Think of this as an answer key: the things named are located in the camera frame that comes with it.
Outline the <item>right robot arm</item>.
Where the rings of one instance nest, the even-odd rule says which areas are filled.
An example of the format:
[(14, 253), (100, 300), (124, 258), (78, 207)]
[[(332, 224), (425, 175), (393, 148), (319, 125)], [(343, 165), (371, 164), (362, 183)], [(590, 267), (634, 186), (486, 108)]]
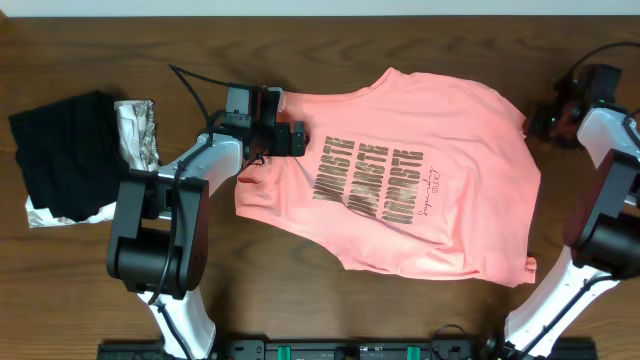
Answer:
[(504, 336), (487, 351), (495, 359), (595, 359), (589, 338), (563, 332), (598, 296), (639, 275), (639, 131), (634, 113), (617, 105), (622, 71), (591, 64), (554, 84), (555, 100), (527, 120), (527, 134), (583, 148), (596, 175), (564, 226), (558, 260), (530, 297), (506, 318)]

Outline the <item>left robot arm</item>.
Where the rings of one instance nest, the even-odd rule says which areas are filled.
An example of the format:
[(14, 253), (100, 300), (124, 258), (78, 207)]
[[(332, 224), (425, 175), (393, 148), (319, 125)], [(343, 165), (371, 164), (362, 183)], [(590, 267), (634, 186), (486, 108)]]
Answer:
[(255, 160), (304, 154), (304, 124), (277, 119), (283, 103), (280, 88), (231, 84), (225, 107), (207, 116), (206, 130), (189, 150), (157, 170), (132, 170), (121, 181), (107, 272), (146, 302), (162, 338), (102, 344), (98, 358), (213, 358), (216, 326), (199, 289), (210, 197)]

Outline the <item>pink printed t-shirt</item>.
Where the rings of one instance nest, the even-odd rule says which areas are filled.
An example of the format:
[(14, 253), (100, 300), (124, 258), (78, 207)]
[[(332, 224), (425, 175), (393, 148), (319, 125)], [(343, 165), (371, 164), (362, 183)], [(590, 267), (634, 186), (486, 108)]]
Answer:
[(524, 115), (496, 90), (389, 69), (353, 93), (287, 93), (283, 116), (307, 126), (306, 152), (246, 168), (239, 216), (311, 240), (348, 270), (535, 281), (541, 175)]

